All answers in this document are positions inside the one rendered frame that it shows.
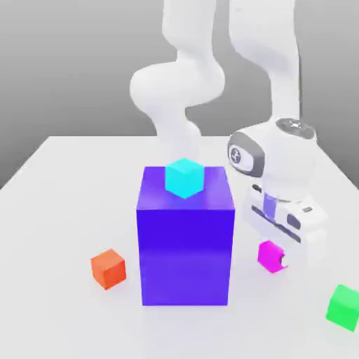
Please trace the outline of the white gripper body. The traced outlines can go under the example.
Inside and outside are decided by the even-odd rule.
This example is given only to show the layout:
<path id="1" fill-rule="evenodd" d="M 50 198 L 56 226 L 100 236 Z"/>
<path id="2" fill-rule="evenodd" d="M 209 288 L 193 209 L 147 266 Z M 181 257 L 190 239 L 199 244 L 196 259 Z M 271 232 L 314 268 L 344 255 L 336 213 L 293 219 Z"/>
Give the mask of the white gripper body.
<path id="1" fill-rule="evenodd" d="M 262 194 L 246 194 L 243 204 L 243 218 L 263 237 L 276 245 L 291 250 L 304 249 L 307 230 L 304 222 L 309 213 L 305 202 L 277 200 L 273 217 L 264 211 Z"/>

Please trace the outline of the small magenta cube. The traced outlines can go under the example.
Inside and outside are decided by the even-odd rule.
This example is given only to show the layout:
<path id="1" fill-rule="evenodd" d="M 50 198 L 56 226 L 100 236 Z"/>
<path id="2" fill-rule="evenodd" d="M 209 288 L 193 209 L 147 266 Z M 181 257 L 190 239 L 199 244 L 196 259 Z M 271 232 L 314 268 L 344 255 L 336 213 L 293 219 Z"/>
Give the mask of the small magenta cube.
<path id="1" fill-rule="evenodd" d="M 269 272 L 277 273 L 287 268 L 285 251 L 272 241 L 259 245 L 257 261 Z"/>

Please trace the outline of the small green cube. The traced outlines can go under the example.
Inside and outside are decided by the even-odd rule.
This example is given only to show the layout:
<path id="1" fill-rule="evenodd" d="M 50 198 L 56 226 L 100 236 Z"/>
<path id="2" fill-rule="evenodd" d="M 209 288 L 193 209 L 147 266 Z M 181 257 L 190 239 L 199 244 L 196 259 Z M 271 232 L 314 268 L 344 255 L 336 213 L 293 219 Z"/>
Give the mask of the small green cube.
<path id="1" fill-rule="evenodd" d="M 330 298 L 325 318 L 354 332 L 359 319 L 359 291 L 339 284 Z"/>

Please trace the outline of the small cyan cube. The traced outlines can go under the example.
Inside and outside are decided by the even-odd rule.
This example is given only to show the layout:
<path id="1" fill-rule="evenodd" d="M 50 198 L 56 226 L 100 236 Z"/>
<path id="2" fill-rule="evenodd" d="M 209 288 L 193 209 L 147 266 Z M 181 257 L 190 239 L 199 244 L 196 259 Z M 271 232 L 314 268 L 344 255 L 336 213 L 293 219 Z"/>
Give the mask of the small cyan cube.
<path id="1" fill-rule="evenodd" d="M 189 198 L 204 188 L 204 166 L 182 158 L 165 167 L 165 190 Z"/>

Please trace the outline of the small orange cube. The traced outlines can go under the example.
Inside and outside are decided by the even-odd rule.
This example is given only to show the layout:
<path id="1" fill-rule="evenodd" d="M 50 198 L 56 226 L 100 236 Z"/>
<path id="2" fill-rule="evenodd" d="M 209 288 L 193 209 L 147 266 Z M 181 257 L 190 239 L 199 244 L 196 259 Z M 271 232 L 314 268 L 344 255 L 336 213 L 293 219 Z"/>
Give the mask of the small orange cube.
<path id="1" fill-rule="evenodd" d="M 124 258 L 113 249 L 109 249 L 90 260 L 93 278 L 105 289 L 123 282 L 126 279 Z"/>

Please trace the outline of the large purple box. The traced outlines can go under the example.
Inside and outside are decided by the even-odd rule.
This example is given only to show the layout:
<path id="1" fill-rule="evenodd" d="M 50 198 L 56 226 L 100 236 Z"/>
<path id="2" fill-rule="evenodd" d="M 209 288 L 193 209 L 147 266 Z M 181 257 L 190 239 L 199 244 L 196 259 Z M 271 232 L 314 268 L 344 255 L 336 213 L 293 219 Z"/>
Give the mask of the large purple box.
<path id="1" fill-rule="evenodd" d="M 165 190 L 163 167 L 144 169 L 136 208 L 143 305 L 227 305 L 235 211 L 223 167 L 206 167 L 204 189 L 186 199 Z"/>

